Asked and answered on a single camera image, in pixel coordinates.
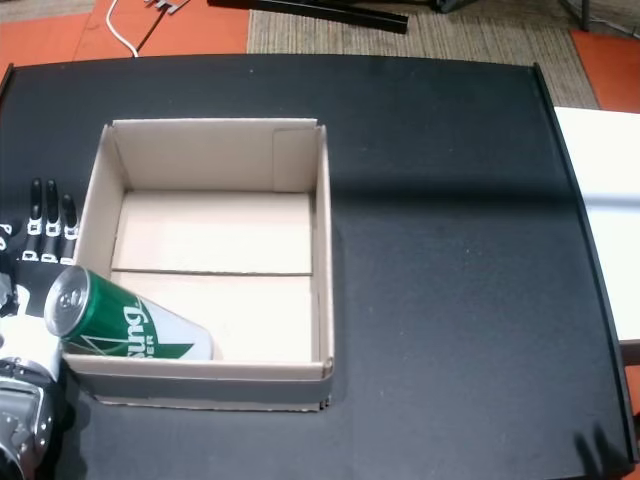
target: beer can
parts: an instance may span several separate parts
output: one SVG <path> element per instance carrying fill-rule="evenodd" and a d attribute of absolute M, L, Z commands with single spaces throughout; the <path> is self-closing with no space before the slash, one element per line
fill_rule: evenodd
<path fill-rule="evenodd" d="M 52 334 L 86 354 L 213 358 L 207 330 L 79 266 L 55 280 L 44 318 Z"/>

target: robotic hand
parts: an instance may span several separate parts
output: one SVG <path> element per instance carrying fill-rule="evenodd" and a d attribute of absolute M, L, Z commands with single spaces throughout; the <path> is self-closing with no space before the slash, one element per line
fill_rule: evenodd
<path fill-rule="evenodd" d="M 43 202 L 41 182 L 34 179 L 25 242 L 17 236 L 20 222 L 0 222 L 2 479 L 35 478 L 64 412 L 64 394 L 57 383 L 60 341 L 47 330 L 43 310 L 48 283 L 64 264 L 73 263 L 78 219 L 73 199 L 65 195 L 62 228 L 53 180 L 47 182 L 45 194 Z"/>

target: white cable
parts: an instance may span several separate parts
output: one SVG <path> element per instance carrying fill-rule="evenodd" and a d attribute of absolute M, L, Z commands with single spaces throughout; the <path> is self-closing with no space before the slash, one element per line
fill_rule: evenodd
<path fill-rule="evenodd" d="M 138 51 L 136 50 L 136 47 L 131 45 L 131 43 L 129 43 L 129 41 L 126 38 L 120 35 L 116 31 L 116 29 L 113 27 L 113 25 L 111 25 L 111 12 L 113 12 L 113 9 L 116 8 L 116 3 L 118 3 L 118 0 L 113 0 L 113 3 L 111 4 L 109 11 L 107 12 L 107 18 L 106 18 L 107 28 L 111 30 L 111 33 L 113 33 L 113 36 L 116 37 L 120 41 L 120 43 L 122 43 L 125 47 L 131 50 L 131 53 L 133 53 L 134 57 L 138 57 L 139 55 L 138 55 Z"/>

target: cardboard box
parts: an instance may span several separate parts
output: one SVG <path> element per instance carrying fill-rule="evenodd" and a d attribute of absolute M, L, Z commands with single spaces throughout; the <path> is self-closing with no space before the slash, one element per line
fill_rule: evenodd
<path fill-rule="evenodd" d="M 308 119 L 104 128 L 76 264 L 211 332 L 211 361 L 65 354 L 105 403 L 318 410 L 334 359 L 326 135 Z"/>

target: black tabletop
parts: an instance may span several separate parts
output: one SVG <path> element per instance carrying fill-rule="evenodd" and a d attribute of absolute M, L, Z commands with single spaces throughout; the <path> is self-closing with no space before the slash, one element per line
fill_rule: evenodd
<path fill-rule="evenodd" d="M 633 457 L 615 337 L 533 68 L 195 56 L 18 69 L 0 214 L 82 198 L 102 126 L 327 126 L 338 352 L 317 414 L 113 407 L 78 392 L 57 478 L 543 479 Z"/>

